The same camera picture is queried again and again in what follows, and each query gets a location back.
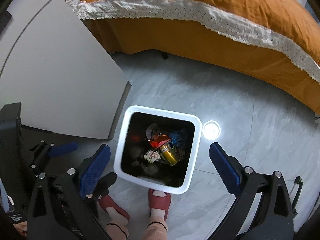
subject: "bed leg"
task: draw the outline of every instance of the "bed leg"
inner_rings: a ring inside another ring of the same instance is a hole
[[[161,55],[162,55],[163,59],[167,59],[168,58],[168,53],[166,53],[164,51],[161,52]]]

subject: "bed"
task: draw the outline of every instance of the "bed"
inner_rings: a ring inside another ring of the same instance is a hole
[[[279,87],[320,114],[320,27],[297,0],[66,0],[109,52],[158,49]]]

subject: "light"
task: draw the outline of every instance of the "light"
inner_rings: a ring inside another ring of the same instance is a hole
[[[220,125],[216,121],[208,121],[203,125],[202,134],[207,140],[215,140],[220,136]]]

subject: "bolt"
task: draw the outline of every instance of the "bolt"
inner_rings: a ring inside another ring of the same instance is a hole
[[[67,173],[68,173],[69,175],[73,175],[73,174],[76,173],[76,169],[75,169],[75,168],[71,168],[71,169],[69,169],[69,170],[67,171]]]
[[[244,171],[248,174],[251,174],[253,172],[253,169],[251,167],[245,167]]]
[[[302,181],[302,178],[300,176],[297,176],[296,179],[294,180],[294,183],[299,184],[301,183],[301,181]]]
[[[281,178],[282,174],[281,174],[281,172],[276,171],[276,172],[275,172],[275,176],[278,177],[278,178]]]
[[[45,178],[45,173],[44,172],[41,172],[40,174],[39,174],[39,179],[44,179]]]

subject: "cabinet door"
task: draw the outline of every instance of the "cabinet door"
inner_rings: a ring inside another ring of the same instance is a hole
[[[22,124],[108,138],[127,79],[64,0],[52,0],[15,44],[0,78],[0,107],[22,102]]]
[[[0,70],[26,25],[50,0],[13,0],[8,7],[12,18],[0,34]]]

